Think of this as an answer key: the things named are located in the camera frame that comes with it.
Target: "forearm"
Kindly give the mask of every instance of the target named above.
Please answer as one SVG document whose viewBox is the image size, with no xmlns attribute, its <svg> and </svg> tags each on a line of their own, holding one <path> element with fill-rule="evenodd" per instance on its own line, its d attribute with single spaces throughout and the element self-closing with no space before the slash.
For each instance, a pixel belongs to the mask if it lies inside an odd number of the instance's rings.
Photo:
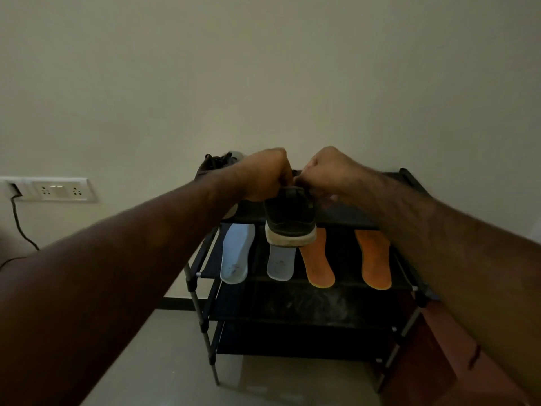
<svg viewBox="0 0 541 406">
<path fill-rule="evenodd" d="M 540 396 L 541 246 L 364 167 L 348 187 L 483 349 Z"/>
<path fill-rule="evenodd" d="M 82 401 L 243 197 L 238 173 L 212 172 L 5 266 L 0 403 Z"/>
</svg>

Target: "black shoe rack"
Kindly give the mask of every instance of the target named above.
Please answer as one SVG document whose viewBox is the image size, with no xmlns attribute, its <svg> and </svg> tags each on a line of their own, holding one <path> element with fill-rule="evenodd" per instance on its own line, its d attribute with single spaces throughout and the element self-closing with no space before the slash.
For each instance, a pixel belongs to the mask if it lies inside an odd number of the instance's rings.
<svg viewBox="0 0 541 406">
<path fill-rule="evenodd" d="M 404 168 L 387 175 L 426 193 Z M 233 223 L 256 225 L 256 236 L 246 280 L 228 285 L 220 279 L 220 266 L 223 239 Z M 193 266 L 186 265 L 188 291 L 216 384 L 220 384 L 216 355 L 230 354 L 370 362 L 378 374 L 376 390 L 381 389 L 420 308 L 428 302 L 429 287 L 393 246 L 389 248 L 392 287 L 378 291 L 363 281 L 362 252 L 354 229 L 377 227 L 359 209 L 343 204 L 317 209 L 316 223 L 327 230 L 325 254 L 336 279 L 330 288 L 319 289 L 308 282 L 298 249 L 291 280 L 267 276 L 270 248 L 261 202 L 242 201 L 233 218 L 207 235 Z M 198 278 L 214 279 L 202 308 L 196 293 Z M 209 321 L 218 322 L 212 341 Z"/>
</svg>

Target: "black baseboard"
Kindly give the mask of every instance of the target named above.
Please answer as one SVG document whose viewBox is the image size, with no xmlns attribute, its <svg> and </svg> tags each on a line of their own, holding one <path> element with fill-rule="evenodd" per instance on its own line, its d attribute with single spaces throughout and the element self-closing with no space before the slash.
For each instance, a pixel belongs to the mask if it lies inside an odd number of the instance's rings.
<svg viewBox="0 0 541 406">
<path fill-rule="evenodd" d="M 199 300 L 199 307 L 203 309 L 206 299 Z M 171 311 L 195 311 L 194 303 L 190 298 L 162 298 L 156 309 Z"/>
</svg>

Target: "white switch plate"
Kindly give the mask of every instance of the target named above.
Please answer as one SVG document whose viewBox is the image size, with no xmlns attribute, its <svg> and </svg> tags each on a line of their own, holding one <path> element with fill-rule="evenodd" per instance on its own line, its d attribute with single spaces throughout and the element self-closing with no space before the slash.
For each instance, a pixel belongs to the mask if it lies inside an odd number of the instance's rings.
<svg viewBox="0 0 541 406">
<path fill-rule="evenodd" d="M 12 197 L 17 190 L 23 195 L 20 201 L 34 202 L 95 202 L 96 197 L 87 178 L 16 177 L 0 176 L 7 194 Z"/>
</svg>

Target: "white insole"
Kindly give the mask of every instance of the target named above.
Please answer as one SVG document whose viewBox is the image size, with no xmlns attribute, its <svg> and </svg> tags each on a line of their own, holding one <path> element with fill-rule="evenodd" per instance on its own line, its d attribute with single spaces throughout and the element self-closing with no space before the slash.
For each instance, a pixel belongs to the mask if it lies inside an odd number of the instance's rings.
<svg viewBox="0 0 541 406">
<path fill-rule="evenodd" d="M 255 226 L 232 224 L 223 239 L 220 278 L 227 284 L 238 284 L 248 275 L 248 252 L 254 241 Z"/>
<path fill-rule="evenodd" d="M 267 275 L 275 280 L 290 280 L 293 276 L 296 250 L 297 248 L 283 248 L 271 245 L 267 263 Z"/>
</svg>

